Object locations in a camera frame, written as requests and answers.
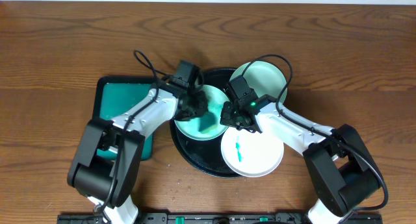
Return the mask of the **pale green plate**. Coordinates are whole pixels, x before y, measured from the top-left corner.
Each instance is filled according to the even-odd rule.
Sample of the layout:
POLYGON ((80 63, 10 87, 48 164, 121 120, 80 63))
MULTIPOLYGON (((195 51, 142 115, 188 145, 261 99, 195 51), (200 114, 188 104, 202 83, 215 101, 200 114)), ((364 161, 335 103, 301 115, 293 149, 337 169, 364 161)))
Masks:
POLYGON ((248 87, 253 89, 257 96, 256 98, 250 97, 249 100, 251 102, 258 100, 264 95, 273 97, 273 101, 275 101, 287 82, 283 73, 275 65, 264 61, 254 62, 243 73, 248 64, 249 62, 238 67, 229 80, 231 81, 242 75, 248 87))

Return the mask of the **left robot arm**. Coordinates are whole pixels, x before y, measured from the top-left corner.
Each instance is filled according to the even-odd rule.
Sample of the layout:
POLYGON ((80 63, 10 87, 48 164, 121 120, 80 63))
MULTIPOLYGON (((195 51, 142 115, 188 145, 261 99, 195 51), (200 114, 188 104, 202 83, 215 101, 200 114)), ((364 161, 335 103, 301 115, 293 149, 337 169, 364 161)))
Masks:
POLYGON ((154 84, 141 102, 110 120, 91 119, 71 163, 67 183, 96 206, 106 223, 134 223, 139 210, 131 191, 144 142, 164 122, 207 112, 201 88, 154 84))

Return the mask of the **mint plate with green smear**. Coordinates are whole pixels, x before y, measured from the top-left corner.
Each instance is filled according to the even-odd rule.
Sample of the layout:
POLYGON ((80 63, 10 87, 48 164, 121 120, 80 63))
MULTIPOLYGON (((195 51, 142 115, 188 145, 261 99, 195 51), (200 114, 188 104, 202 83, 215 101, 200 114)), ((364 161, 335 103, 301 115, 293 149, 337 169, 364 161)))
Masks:
POLYGON ((228 128, 220 123, 221 111, 225 102, 229 101, 227 95, 220 89, 204 85, 202 91, 208 100, 208 112, 200 118, 189 121, 174 121, 181 133, 193 140, 212 140, 228 128))

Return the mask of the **green yellow sponge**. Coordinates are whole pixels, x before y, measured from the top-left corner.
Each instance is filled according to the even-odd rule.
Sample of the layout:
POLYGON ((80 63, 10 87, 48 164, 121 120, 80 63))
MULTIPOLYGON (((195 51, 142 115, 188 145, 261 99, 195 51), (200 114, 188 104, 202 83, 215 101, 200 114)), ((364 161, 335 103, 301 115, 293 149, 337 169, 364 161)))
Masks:
POLYGON ((212 112, 205 113, 199 118, 198 131, 202 134, 211 131, 216 128, 216 116, 212 112))

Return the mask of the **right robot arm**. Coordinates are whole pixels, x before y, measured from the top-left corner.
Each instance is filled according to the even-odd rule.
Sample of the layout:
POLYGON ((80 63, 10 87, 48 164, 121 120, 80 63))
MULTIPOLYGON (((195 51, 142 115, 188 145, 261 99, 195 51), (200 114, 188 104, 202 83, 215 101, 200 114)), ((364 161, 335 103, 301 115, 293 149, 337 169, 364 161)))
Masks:
POLYGON ((368 207, 383 208, 387 185, 357 130, 347 124, 334 129, 319 125, 264 95, 255 100, 227 101, 220 122, 237 130, 272 135, 300 153, 318 196, 306 218, 310 223, 342 223, 360 203, 379 189, 383 201, 368 207))

